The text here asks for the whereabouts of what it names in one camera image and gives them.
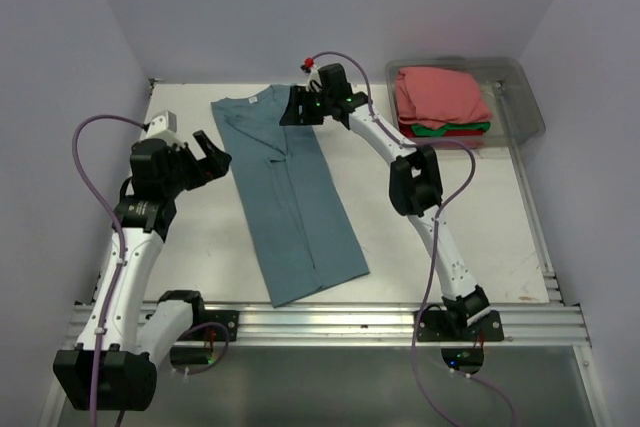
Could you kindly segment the blue t-shirt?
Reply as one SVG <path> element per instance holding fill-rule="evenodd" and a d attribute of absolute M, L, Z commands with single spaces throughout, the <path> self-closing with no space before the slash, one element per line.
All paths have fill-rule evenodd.
<path fill-rule="evenodd" d="M 271 85 L 211 105 L 275 307 L 369 272 L 314 130 L 279 123 L 289 93 Z"/>

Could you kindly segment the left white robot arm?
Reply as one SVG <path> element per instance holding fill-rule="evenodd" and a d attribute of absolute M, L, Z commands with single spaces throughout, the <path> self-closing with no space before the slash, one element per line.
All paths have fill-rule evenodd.
<path fill-rule="evenodd" d="M 130 154 L 111 238 L 111 253 L 92 312 L 70 349 L 57 352 L 53 371 L 80 411 L 143 411 L 153 399 L 158 368 L 182 336 L 201 337 L 208 326 L 195 290 L 172 290 L 140 320 L 150 274 L 176 216 L 176 199 L 225 176 L 231 156 L 202 130 L 193 137 L 198 159 L 172 132 L 148 133 Z"/>

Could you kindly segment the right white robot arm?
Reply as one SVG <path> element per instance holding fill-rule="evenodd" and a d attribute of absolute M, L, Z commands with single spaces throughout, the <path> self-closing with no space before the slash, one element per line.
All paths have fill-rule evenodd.
<path fill-rule="evenodd" d="M 392 207 L 419 234 L 431 258 L 429 278 L 440 283 L 447 332 L 468 339 L 490 313 L 489 300 L 466 266 L 448 230 L 443 186 L 435 149 L 409 140 L 384 119 L 371 98 L 371 89 L 355 92 L 339 63 L 318 66 L 307 58 L 301 66 L 304 86 L 290 88 L 282 126 L 315 126 L 327 118 L 363 139 L 388 165 Z"/>

